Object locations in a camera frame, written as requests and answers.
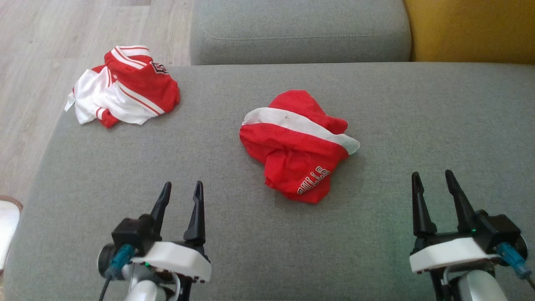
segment wooden floor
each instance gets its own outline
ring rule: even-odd
[[[67,94],[114,46],[189,65],[193,2],[0,0],[0,195],[26,204]]]

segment white stripe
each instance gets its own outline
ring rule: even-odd
[[[144,97],[143,95],[140,95],[130,89],[128,89],[125,85],[121,84],[120,82],[116,81],[115,83],[119,84],[119,87],[121,87],[126,93],[130,94],[131,96],[139,99],[140,101],[142,101],[144,104],[148,105],[149,107],[151,107],[153,110],[155,110],[156,112],[158,112],[159,114],[163,114],[165,113],[164,110],[162,110],[157,104],[153,103],[152,101],[150,101],[148,98]]]
[[[97,118],[98,119],[102,120],[102,113],[104,113],[104,110],[105,110],[104,108],[97,109],[97,111],[98,111]]]
[[[275,108],[258,108],[245,115],[242,125],[269,123],[284,127],[294,132],[311,135],[341,145],[349,155],[354,154],[361,144],[346,134],[335,135],[312,120],[290,112]]]
[[[143,68],[143,67],[146,65],[145,63],[143,63],[143,66],[140,66],[139,64],[135,64],[135,63],[133,63],[133,62],[131,62],[131,61],[127,61],[126,59],[124,59],[124,58],[119,54],[119,52],[117,52],[117,48],[113,48],[113,49],[111,50],[111,54],[112,54],[112,55],[115,57],[115,59],[118,60],[119,62],[121,62],[121,63],[123,63],[123,64],[126,64],[126,65],[128,65],[128,66],[132,66],[132,67],[134,67],[134,68],[136,68],[136,69],[141,69],[141,68]]]
[[[145,62],[138,61],[137,59],[133,59],[133,58],[131,58],[129,54],[127,54],[126,52],[124,52],[124,51],[123,51],[121,48],[119,48],[118,46],[115,47],[115,49],[117,50],[118,53],[122,54],[122,55],[126,58],[127,61],[130,61],[130,62],[132,62],[132,63],[134,63],[134,64],[140,64],[140,65],[143,65],[143,66],[146,66],[146,65],[147,65]],[[144,51],[139,51],[139,50],[136,50],[136,49],[132,49],[130,52],[133,53],[132,55],[136,55],[136,54],[138,54],[138,53],[144,53],[144,54],[148,53],[148,51],[146,51],[146,50],[144,50]]]
[[[103,70],[106,69],[106,72],[108,73],[108,77],[106,79],[106,87],[111,87],[111,71],[108,69],[108,66],[106,66],[106,67],[104,67],[102,69]]]
[[[144,56],[151,57],[150,51],[148,50],[147,46],[143,46],[143,45],[117,46],[117,48],[119,48],[127,56],[144,55]]]

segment red and white jersey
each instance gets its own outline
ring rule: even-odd
[[[360,147],[344,134],[347,126],[325,114],[307,91],[290,90],[249,112],[240,140],[264,164],[267,186],[288,199],[317,204],[328,194],[338,163]]]
[[[97,118],[107,128],[118,121],[141,125],[180,100],[177,82],[145,46],[113,48],[104,65],[85,71],[69,98],[80,124]]]

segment blue connector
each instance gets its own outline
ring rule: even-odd
[[[104,272],[104,278],[116,280],[121,276],[123,267],[134,256],[135,249],[131,245],[123,245],[111,260],[110,266]]]
[[[499,244],[496,253],[513,268],[519,279],[530,277],[531,270],[526,266],[526,261],[509,243]]]

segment sofa cushion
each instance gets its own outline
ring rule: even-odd
[[[410,57],[401,0],[203,0],[193,65],[397,62]]]
[[[533,249],[535,67],[467,63],[354,63],[169,68],[175,111],[143,126],[61,116],[22,213],[5,274],[19,300],[96,300],[101,247],[124,217],[150,211],[173,183],[162,235],[180,240],[204,182],[205,248],[212,279],[192,300],[429,300],[414,246],[411,173],[430,214],[453,231],[444,171],[475,209],[506,214]],[[263,166],[240,143],[245,114],[289,89],[306,89],[349,122],[360,150],[333,173],[318,205],[264,185]],[[499,268],[510,300],[533,292]],[[107,300],[123,300],[112,282]]]

